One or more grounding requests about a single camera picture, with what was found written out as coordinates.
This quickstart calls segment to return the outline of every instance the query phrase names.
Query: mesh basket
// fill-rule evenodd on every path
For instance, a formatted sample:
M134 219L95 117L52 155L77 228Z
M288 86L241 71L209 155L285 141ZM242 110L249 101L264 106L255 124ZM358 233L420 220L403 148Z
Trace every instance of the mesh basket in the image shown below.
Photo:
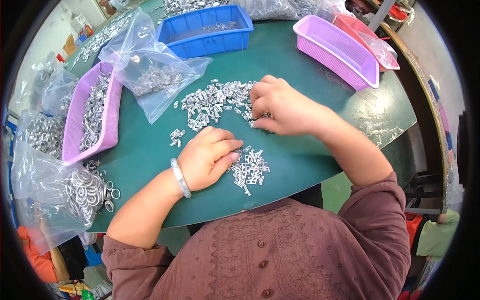
M343 78L357 91L378 88L379 68L375 57L360 43L315 15L293 25L297 47Z
M338 28L342 29L346 33L348 33L352 38L354 38L357 42L359 42L362 46L368 49L370 53L375 56L375 59L378 62L380 72L386 72L388 70L400 70L400 66L398 65L398 62L395 60L392 54L391 60L392 60L392 66L384 66L380 60L377 58L376 54L370 49L370 47L365 43L363 38L357 33L357 31L360 31L362 33L368 34L369 36L373 36L375 38L378 38L378 36L368 28L367 25L365 25L364 22L360 21L359 19L349 16L347 14L343 13L338 13L335 12L335 19L333 20L333 25L337 26Z
M102 130L98 142L89 149L80 152L80 141L84 136L82 120L84 118L84 103L92 92L98 76L102 73L112 73L108 85L105 106L103 110ZM122 84L115 77L111 64L99 62L92 67L80 81L73 92L72 101L65 122L63 134L62 160L70 163L89 158L103 150L109 149L118 143L119 137L119 109Z

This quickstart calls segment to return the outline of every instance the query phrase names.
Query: fingernail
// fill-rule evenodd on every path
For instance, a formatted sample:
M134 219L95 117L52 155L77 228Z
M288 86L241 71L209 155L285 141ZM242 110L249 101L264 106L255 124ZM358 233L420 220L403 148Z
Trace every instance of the fingernail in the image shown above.
M240 158L240 155L238 153L232 153L230 154L230 157L233 161L236 161L237 159Z

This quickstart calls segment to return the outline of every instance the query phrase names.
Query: button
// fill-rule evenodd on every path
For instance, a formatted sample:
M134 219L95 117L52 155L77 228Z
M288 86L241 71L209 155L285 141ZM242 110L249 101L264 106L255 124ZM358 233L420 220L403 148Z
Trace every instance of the button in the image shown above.
M266 243L266 241L264 241L264 240L259 240L259 241L257 242L257 245L258 245L258 247L263 248L263 247L265 247L265 246L267 245L267 243Z
M262 292L262 296L264 298L270 298L271 296L273 296L273 290L272 289L266 289Z
M262 261L259 265L258 265L261 269L264 269L268 266L268 261Z

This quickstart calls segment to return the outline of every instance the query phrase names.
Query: person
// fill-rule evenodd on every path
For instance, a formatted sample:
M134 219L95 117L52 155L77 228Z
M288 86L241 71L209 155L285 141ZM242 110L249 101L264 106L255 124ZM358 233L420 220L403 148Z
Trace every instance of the person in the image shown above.
M425 256L427 261L439 261L447 252L455 234L460 215L451 209L438 216L432 222L428 215L423 215L419 228L413 238L412 255Z
M405 194L388 160L283 79L265 76L250 96L256 128L308 134L326 145L354 184L350 198L338 215L285 198L211 221L174 257L155 244L183 196L172 168L164 170L116 213L104 237L113 298L396 299L411 257ZM177 158L188 189L215 183L242 146L229 131L201 130Z
M19 226L17 234L25 255L40 280L43 282L59 282L70 278L58 247L40 255L25 226Z
M141 0L100 0L98 5L105 7L108 14L122 13L130 8L138 6Z

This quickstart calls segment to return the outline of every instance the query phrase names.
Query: bracelet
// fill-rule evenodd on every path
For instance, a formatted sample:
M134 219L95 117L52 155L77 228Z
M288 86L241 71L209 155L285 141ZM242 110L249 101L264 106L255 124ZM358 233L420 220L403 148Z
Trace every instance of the bracelet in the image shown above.
M176 158L172 158L170 160L170 164L172 166L172 171L173 175L175 175L175 178L177 179L177 182L179 183L180 190L185 196L185 198L190 198L192 196L192 193L188 189L187 183L185 182L185 179L183 178L183 175L181 173L179 164L177 162Z

